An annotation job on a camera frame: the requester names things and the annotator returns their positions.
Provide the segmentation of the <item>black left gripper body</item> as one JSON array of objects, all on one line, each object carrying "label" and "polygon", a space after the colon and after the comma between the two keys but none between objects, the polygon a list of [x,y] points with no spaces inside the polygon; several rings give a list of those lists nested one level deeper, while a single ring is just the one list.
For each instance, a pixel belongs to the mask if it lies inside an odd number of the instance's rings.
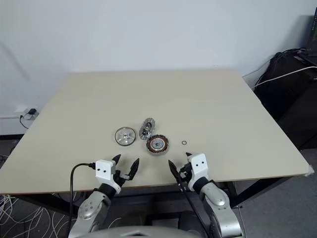
[{"label": "black left gripper body", "polygon": [[113,173],[113,185],[112,188],[114,190],[113,193],[120,193],[121,192],[121,188],[123,186],[123,184],[128,181],[131,180],[131,175],[130,174],[122,174],[120,170],[117,170],[116,168],[113,169],[114,173]]}]

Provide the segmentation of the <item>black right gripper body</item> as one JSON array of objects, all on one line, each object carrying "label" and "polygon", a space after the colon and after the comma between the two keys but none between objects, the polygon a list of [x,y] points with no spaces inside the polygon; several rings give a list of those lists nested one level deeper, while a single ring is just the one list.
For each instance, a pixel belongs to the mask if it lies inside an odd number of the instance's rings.
[{"label": "black right gripper body", "polygon": [[195,191],[194,189],[194,171],[190,162],[186,163],[178,172],[179,185],[182,192]]}]

